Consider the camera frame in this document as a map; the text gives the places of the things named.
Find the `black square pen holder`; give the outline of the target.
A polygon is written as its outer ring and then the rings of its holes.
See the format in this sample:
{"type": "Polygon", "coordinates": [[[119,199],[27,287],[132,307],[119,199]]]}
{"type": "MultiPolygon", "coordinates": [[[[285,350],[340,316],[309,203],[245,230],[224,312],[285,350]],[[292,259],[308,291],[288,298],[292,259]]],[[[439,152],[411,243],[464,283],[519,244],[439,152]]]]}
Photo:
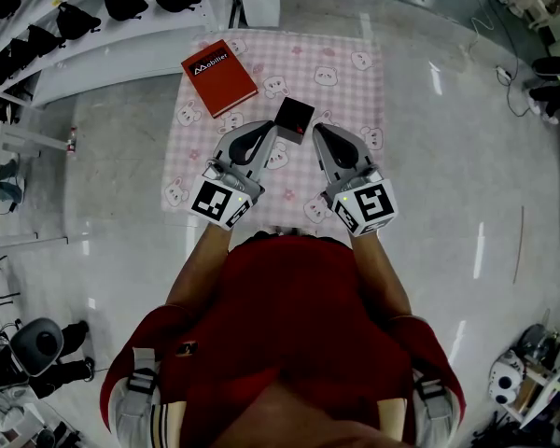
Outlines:
{"type": "Polygon", "coordinates": [[[315,108],[306,103],[286,97],[274,119],[277,127],[277,135],[289,142],[300,145],[304,139],[304,134],[296,132],[296,126],[305,127],[306,130],[311,122],[315,108]]]}

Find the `white round-eyed toy head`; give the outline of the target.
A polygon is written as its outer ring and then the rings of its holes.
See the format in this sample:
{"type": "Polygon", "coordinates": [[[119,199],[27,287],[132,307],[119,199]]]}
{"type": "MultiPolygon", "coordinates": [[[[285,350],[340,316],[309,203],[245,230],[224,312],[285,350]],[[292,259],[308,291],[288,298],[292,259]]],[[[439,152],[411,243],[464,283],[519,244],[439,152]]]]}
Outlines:
{"type": "Polygon", "coordinates": [[[518,396],[524,376],[524,362],[513,350],[508,350],[491,367],[488,377],[489,396],[500,405],[510,405],[518,396]]]}

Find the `white shelf rack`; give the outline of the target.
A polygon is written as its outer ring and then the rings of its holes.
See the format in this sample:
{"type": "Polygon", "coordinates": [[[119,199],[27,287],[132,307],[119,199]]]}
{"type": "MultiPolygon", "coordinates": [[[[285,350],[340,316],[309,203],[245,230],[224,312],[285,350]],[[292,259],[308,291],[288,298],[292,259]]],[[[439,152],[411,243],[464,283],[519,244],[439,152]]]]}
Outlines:
{"type": "Polygon", "coordinates": [[[176,13],[157,0],[144,0],[147,9],[138,18],[116,21],[104,0],[19,1],[14,14],[0,21],[0,98],[27,107],[126,81],[178,74],[195,36],[236,26],[241,13],[241,0],[200,0],[176,13]],[[34,57],[22,69],[7,63],[10,44],[26,40],[30,26],[59,33],[56,16],[62,3],[99,19],[97,29],[34,57]]]}

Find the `person's left forearm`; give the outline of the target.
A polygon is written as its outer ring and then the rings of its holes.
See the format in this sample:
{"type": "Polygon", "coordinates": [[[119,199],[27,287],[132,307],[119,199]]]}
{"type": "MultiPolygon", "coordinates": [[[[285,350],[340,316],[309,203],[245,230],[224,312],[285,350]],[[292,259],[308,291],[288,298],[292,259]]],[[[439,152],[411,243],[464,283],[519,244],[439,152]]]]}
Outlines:
{"type": "Polygon", "coordinates": [[[229,254],[231,231],[208,224],[167,296],[166,305],[182,307],[197,317],[213,297],[229,254]]]}

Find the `red hardcover book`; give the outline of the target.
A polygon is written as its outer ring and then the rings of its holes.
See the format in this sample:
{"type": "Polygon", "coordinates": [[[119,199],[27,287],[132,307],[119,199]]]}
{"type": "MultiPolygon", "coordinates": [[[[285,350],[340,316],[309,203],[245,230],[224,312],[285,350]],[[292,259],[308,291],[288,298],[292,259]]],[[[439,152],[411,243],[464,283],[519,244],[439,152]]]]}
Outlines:
{"type": "Polygon", "coordinates": [[[191,55],[181,65],[214,119],[259,92],[223,39],[191,55]]]}

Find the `person's red shirt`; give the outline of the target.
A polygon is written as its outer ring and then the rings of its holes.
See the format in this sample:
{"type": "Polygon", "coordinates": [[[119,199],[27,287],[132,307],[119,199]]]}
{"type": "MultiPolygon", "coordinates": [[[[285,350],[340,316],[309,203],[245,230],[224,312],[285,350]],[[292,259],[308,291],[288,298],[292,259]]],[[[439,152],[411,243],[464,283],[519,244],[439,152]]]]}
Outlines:
{"type": "Polygon", "coordinates": [[[122,448],[447,448],[466,402],[431,326],[370,317],[351,243],[258,232],[192,317],[151,311],[100,410],[122,448]]]}

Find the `dark blue bag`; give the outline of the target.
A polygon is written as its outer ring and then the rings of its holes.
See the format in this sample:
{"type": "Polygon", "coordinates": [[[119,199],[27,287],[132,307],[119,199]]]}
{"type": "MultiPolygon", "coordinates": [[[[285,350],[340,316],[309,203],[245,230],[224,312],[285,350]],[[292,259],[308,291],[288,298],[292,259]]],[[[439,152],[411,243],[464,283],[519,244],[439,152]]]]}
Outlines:
{"type": "Polygon", "coordinates": [[[22,204],[25,193],[25,180],[19,179],[19,162],[10,159],[0,165],[0,201],[22,204]]]}

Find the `grey round chair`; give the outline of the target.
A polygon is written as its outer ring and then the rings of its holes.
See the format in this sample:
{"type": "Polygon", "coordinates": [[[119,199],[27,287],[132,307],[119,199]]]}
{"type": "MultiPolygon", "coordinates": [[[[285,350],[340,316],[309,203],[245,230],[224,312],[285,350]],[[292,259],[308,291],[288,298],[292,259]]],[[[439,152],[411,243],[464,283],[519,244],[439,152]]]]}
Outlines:
{"type": "Polygon", "coordinates": [[[51,319],[41,317],[22,326],[10,339],[12,356],[29,377],[37,377],[60,357],[64,337],[51,319]]]}

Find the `person's right forearm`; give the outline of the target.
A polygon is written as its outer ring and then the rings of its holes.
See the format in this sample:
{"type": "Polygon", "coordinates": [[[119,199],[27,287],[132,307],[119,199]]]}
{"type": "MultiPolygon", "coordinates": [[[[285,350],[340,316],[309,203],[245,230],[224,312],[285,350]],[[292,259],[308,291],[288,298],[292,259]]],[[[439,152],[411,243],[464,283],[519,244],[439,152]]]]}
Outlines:
{"type": "Polygon", "coordinates": [[[384,322],[411,315],[407,293],[377,234],[350,236],[350,242],[361,280],[361,297],[370,317],[384,322]]]}

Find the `white storage shelf unit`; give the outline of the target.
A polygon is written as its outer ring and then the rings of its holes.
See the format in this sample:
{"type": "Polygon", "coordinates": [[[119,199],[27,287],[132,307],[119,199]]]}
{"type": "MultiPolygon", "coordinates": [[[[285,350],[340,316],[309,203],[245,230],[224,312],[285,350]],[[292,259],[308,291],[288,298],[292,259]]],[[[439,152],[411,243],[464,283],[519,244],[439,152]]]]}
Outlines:
{"type": "Polygon", "coordinates": [[[560,395],[560,333],[534,324],[513,350],[524,364],[522,382],[516,399],[505,409],[525,428],[560,395]]]}

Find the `pink checkered tablecloth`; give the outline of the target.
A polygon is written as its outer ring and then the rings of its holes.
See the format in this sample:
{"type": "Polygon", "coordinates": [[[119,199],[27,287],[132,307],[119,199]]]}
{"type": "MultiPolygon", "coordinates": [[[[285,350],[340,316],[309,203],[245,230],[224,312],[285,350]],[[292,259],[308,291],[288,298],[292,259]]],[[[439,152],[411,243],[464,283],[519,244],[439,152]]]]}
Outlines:
{"type": "MultiPolygon", "coordinates": [[[[290,97],[313,107],[313,124],[340,126],[361,139],[381,163],[385,146],[383,58],[370,40],[235,30],[201,36],[193,49],[224,40],[258,87],[255,96],[213,118],[188,77],[182,77],[166,148],[161,208],[188,209],[189,190],[219,139],[244,123],[273,119],[290,97]]],[[[301,144],[276,140],[262,173],[265,194],[243,223],[338,234],[342,222],[320,197],[327,185],[309,135],[301,144]]]]}

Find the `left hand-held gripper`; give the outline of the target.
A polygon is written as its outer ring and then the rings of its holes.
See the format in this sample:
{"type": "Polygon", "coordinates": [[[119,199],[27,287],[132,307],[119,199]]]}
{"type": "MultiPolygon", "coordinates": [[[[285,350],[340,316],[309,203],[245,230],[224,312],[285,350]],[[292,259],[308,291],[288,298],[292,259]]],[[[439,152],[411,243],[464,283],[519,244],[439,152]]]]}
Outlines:
{"type": "Polygon", "coordinates": [[[267,120],[248,122],[224,134],[213,159],[193,181],[189,211],[225,231],[232,230],[265,192],[259,182],[276,138],[277,127],[267,120]]]}

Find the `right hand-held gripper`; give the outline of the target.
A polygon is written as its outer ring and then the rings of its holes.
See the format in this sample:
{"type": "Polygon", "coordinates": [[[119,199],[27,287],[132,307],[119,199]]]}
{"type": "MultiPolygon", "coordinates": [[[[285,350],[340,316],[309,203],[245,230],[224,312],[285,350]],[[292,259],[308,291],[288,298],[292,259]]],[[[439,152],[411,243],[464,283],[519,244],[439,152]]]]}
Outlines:
{"type": "Polygon", "coordinates": [[[352,236],[376,232],[398,215],[391,181],[371,167],[371,153],[361,138],[342,127],[319,123],[313,129],[313,143],[328,180],[322,196],[352,236]]]}

